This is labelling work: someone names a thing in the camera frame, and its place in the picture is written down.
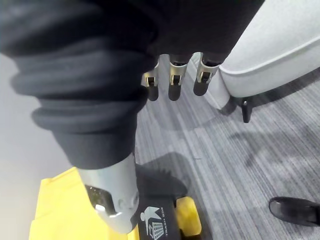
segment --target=black fingertip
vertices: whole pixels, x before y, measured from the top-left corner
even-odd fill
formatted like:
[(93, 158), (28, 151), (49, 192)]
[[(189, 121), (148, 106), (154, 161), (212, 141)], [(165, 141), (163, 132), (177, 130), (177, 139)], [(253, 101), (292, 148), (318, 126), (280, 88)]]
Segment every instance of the black fingertip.
[(197, 80), (194, 82), (193, 92), (197, 96), (203, 96), (208, 90), (209, 84), (198, 82)]
[(177, 101), (181, 94), (181, 85), (170, 85), (169, 86), (169, 99), (171, 101)]

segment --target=chair leg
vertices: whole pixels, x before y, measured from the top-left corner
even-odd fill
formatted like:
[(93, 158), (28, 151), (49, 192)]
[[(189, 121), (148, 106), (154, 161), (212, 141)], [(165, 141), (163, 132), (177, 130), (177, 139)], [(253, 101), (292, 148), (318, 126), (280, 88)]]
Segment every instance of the chair leg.
[(252, 108), (253, 108), (253, 106), (252, 106), (251, 97), (243, 98), (242, 102), (241, 102), (241, 109), (242, 109), (243, 122), (245, 124), (250, 122)]

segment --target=black label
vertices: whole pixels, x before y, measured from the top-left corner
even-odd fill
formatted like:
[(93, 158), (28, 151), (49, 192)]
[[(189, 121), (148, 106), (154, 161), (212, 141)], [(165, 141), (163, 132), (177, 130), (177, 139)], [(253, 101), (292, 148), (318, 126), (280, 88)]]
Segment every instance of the black label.
[(140, 197), (140, 240), (179, 240), (176, 210), (171, 198)]

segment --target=black shoe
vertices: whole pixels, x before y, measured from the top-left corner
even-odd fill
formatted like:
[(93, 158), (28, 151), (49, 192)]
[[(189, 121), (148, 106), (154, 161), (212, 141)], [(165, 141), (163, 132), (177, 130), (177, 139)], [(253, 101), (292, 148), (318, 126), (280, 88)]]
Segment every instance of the black shoe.
[(302, 226), (320, 226), (320, 204), (300, 198), (278, 196), (269, 201), (270, 212), (278, 219)]

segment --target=robotic arm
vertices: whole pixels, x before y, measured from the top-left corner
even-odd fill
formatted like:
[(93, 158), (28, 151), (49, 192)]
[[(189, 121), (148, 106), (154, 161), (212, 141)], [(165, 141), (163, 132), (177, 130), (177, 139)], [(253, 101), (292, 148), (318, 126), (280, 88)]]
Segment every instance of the robotic arm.
[(111, 2), (0, 0), (0, 51), (20, 70), (15, 91), (39, 100), (32, 118), (78, 168), (92, 206), (129, 233), (140, 217), (134, 149), (148, 98), (143, 73), (155, 100), (153, 69), (170, 54), (175, 101), (191, 55), (202, 52), (194, 92), (203, 95), (263, 1)]

